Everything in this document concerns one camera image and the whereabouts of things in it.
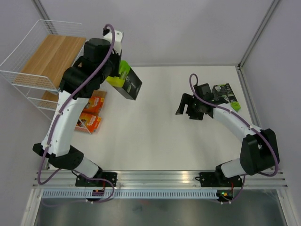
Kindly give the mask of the black green razor box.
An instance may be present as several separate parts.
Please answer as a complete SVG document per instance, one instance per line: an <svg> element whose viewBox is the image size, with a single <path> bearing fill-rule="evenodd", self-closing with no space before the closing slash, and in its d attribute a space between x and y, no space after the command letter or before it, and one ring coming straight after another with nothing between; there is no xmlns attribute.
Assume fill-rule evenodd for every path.
<svg viewBox="0 0 301 226"><path fill-rule="evenodd" d="M113 86L123 97L136 100L143 82L125 60L119 64L118 74L108 76L106 81Z"/></svg>
<svg viewBox="0 0 301 226"><path fill-rule="evenodd" d="M212 88L212 92L216 98L224 98L228 103L230 103L231 107L236 112L238 112L241 109L241 106L229 83L214 85Z"/></svg>

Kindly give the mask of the orange Gillette Fusion5 razor box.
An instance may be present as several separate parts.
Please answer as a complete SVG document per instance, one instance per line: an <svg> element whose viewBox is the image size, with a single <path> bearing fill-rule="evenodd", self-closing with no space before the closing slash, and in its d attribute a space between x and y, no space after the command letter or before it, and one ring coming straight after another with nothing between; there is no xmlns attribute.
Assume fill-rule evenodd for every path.
<svg viewBox="0 0 301 226"><path fill-rule="evenodd" d="M104 97L91 97L85 105L83 112L86 113L99 113L105 98Z"/></svg>

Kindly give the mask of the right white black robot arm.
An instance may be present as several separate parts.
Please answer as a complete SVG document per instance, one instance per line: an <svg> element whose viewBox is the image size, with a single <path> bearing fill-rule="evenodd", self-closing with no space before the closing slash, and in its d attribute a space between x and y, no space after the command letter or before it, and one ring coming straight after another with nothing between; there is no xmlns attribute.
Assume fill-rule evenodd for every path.
<svg viewBox="0 0 301 226"><path fill-rule="evenodd" d="M276 134L271 129L262 129L248 123L223 96L216 96L209 84L192 86L193 94L182 95L177 115L186 113L191 120L203 120L210 116L224 125L240 142L240 156L215 168L215 181L227 185L233 177L263 174L274 167L278 171L280 158Z"/></svg>

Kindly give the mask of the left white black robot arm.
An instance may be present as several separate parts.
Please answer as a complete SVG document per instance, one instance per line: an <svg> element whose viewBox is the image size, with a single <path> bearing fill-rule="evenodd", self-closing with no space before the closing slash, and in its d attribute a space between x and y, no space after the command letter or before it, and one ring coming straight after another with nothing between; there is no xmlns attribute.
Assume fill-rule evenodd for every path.
<svg viewBox="0 0 301 226"><path fill-rule="evenodd" d="M84 44L83 55L63 74L51 126L43 141L32 148L57 170L75 171L91 186L102 183L103 170L71 145L72 134L93 92L118 72L121 53L117 39L91 38Z"/></svg>

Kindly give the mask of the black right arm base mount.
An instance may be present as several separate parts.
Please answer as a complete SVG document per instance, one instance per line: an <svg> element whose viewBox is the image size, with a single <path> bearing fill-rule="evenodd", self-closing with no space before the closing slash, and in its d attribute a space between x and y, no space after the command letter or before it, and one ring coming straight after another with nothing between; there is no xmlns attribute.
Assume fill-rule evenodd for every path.
<svg viewBox="0 0 301 226"><path fill-rule="evenodd" d="M242 186L242 179L240 176L226 178L214 171L200 172L195 179L200 183L201 187L235 188Z"/></svg>

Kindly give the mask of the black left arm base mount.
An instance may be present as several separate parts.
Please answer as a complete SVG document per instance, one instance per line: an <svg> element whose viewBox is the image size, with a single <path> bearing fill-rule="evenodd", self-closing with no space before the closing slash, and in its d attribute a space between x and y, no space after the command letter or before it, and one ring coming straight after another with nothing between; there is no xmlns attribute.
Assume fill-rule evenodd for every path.
<svg viewBox="0 0 301 226"><path fill-rule="evenodd" d="M117 183L117 172L102 172L95 175L93 179L87 179L81 175L76 178L76 187L115 187Z"/></svg>

